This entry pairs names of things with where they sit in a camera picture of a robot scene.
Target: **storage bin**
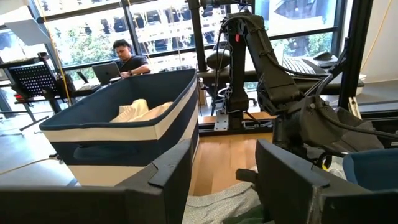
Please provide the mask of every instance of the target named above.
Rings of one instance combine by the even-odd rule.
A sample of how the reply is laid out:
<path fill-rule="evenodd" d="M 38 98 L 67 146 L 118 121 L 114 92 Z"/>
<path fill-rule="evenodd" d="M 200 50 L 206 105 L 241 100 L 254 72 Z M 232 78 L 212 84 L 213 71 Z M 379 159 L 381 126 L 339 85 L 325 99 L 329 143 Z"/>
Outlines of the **storage bin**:
<path fill-rule="evenodd" d="M 150 121 L 110 123 L 119 106 L 172 101 Z M 198 144 L 195 70 L 130 77 L 82 99 L 40 125 L 81 185 L 116 185 L 184 139 Z"/>

